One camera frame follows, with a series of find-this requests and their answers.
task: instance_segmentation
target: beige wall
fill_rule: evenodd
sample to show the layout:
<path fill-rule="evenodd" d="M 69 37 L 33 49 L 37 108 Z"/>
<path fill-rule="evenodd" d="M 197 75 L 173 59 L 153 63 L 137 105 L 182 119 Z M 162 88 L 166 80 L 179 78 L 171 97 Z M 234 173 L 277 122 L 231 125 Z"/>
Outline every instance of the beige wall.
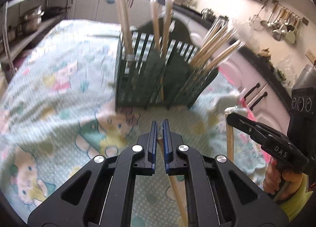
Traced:
<path fill-rule="evenodd" d="M 194 0 L 196 3 L 196 10 L 201 11 L 204 8 L 211 8 L 215 15 L 227 15 L 230 18 L 234 18 L 240 23 L 248 21 L 249 17 L 257 14 L 260 10 L 262 3 L 253 0 Z M 260 17 L 264 20 L 267 19 L 271 9 L 272 0 L 269 0 L 269 4 L 260 14 Z M 280 3 L 290 10 L 304 16 L 298 9 L 289 5 L 286 2 L 280 0 Z M 316 55 L 316 25 L 309 22 L 309 25 L 301 25 L 297 42 L 295 45 L 289 45 L 285 41 L 276 41 L 272 38 L 272 30 L 266 30 L 263 27 L 259 31 L 253 31 L 254 37 L 259 41 L 260 48 L 270 48 L 272 54 L 271 61 L 273 64 L 279 62 L 283 57 L 288 54 L 292 54 L 292 63 L 296 74 L 299 75 L 306 64 L 311 64 L 309 59 L 305 56 L 307 49 L 310 49 Z"/>

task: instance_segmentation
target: power socket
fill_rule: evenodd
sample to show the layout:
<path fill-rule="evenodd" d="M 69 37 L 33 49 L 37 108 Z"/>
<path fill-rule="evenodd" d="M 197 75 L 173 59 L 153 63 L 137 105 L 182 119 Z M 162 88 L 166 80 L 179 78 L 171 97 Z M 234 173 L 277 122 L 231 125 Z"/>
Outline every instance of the power socket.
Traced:
<path fill-rule="evenodd" d="M 306 55 L 307 58 L 309 58 L 309 60 L 313 63 L 313 65 L 316 65 L 316 57 L 311 52 L 311 50 L 308 49 L 305 55 Z"/>

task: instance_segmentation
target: countertop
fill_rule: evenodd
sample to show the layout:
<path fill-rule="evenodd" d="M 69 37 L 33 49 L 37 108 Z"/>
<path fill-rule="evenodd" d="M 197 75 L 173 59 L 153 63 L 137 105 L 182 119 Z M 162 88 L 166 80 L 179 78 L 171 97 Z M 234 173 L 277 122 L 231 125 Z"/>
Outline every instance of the countertop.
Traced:
<path fill-rule="evenodd" d="M 158 0 L 160 4 L 164 4 L 164 0 Z M 182 7 L 174 4 L 173 9 L 187 17 L 193 19 L 203 27 L 210 29 L 212 22 L 202 19 L 202 15 L 198 12 L 195 12 L 192 9 Z M 284 107 L 290 112 L 291 109 L 291 97 L 277 80 L 275 75 L 270 71 L 267 64 L 260 58 L 258 58 L 250 49 L 243 47 L 239 50 L 239 53 L 263 76 L 268 84 L 272 87 L 274 92 L 277 94 Z"/>

